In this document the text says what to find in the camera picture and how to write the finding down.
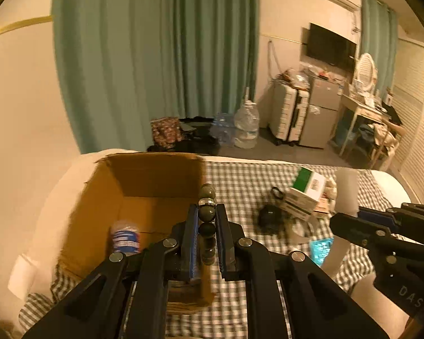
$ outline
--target desk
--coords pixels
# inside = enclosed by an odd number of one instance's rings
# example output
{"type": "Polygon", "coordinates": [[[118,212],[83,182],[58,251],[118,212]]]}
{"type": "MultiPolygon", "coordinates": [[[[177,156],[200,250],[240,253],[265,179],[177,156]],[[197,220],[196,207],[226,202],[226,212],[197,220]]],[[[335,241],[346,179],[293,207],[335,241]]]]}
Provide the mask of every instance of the desk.
{"type": "Polygon", "coordinates": [[[374,122],[383,123],[382,120],[389,120],[389,116],[385,113],[380,112],[374,108],[371,108],[356,99],[347,97],[346,95],[341,95],[341,101],[339,103],[338,115],[336,116],[336,122],[333,126],[333,131],[331,132],[331,139],[335,136],[336,129],[338,127],[339,120],[344,115],[344,110],[348,108],[354,113],[351,125],[349,127],[349,131],[347,131],[347,136],[345,137],[344,143],[342,144],[341,150],[339,152],[339,156],[342,156],[344,153],[345,147],[349,141],[350,135],[352,133],[353,127],[355,126],[356,119],[358,116],[362,116],[374,122]]]}

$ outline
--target white box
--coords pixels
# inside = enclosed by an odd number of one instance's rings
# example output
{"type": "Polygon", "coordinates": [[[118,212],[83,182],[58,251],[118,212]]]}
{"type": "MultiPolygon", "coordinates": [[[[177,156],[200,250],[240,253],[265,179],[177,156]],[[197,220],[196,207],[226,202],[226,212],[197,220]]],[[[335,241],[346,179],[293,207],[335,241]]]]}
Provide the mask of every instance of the white box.
{"type": "Polygon", "coordinates": [[[324,192],[325,176],[301,167],[280,207],[294,217],[308,220],[324,192]]]}

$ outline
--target mini fridge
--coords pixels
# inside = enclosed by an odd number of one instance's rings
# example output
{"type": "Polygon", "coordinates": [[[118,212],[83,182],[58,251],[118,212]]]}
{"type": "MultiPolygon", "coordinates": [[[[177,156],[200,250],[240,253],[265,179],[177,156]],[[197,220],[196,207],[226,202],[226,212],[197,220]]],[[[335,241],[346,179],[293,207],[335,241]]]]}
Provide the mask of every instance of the mini fridge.
{"type": "Polygon", "coordinates": [[[299,145],[324,148],[338,115],[339,85],[320,78],[311,79],[309,105],[299,145]]]}

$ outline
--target clothes on chair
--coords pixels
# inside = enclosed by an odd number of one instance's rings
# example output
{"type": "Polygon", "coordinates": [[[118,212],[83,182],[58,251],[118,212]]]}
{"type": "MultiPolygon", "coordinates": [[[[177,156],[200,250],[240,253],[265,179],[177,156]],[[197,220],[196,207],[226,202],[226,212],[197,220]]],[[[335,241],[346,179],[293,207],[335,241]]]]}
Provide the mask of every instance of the clothes on chair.
{"type": "MultiPolygon", "coordinates": [[[[386,136],[384,147],[386,147],[388,156],[383,160],[380,168],[378,169],[379,171],[386,171],[391,164],[394,154],[396,154],[396,149],[399,146],[399,140],[397,140],[394,135],[388,131],[388,127],[386,125],[374,123],[368,126],[373,129],[374,141],[377,146],[380,146],[383,143],[383,139],[385,139],[386,136]]],[[[374,148],[372,152],[371,158],[375,156],[377,149],[374,148]]]]}
{"type": "Polygon", "coordinates": [[[367,152],[370,152],[374,146],[374,129],[368,124],[362,124],[358,128],[358,132],[361,139],[357,139],[358,145],[365,149],[367,152]]]}

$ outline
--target checkered bedsheet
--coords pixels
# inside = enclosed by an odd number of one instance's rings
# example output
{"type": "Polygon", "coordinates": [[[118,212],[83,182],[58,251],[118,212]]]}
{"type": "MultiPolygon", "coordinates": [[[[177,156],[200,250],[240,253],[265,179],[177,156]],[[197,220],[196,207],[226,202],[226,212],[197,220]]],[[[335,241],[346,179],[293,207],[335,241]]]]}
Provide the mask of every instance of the checkered bedsheet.
{"type": "MultiPolygon", "coordinates": [[[[207,182],[217,190],[217,202],[224,203],[228,219],[239,223],[247,237],[263,243],[270,251],[288,254],[301,250],[309,255],[309,245],[290,245],[285,235],[269,236],[260,233],[256,226],[259,210],[267,203],[274,203],[270,195],[272,186],[281,190],[289,188],[294,181],[300,165],[205,162],[207,182]]],[[[324,176],[332,176],[336,167],[308,165],[313,171],[324,176]]],[[[385,210],[392,205],[384,197],[370,170],[360,170],[360,191],[358,201],[361,206],[385,210]]],[[[332,237],[328,222],[320,220],[312,240],[332,237]]],[[[373,271],[367,250],[351,245],[342,263],[336,282],[348,292],[361,278],[373,271]]],[[[55,272],[52,284],[52,301],[40,294],[28,296],[19,320],[23,328],[29,329],[44,316],[54,303],[66,295],[76,282],[55,272]]],[[[193,315],[168,316],[167,336],[193,336],[199,338],[246,338],[247,315],[245,282],[225,282],[218,268],[218,262],[211,266],[212,290],[216,293],[212,306],[193,315]]]]}

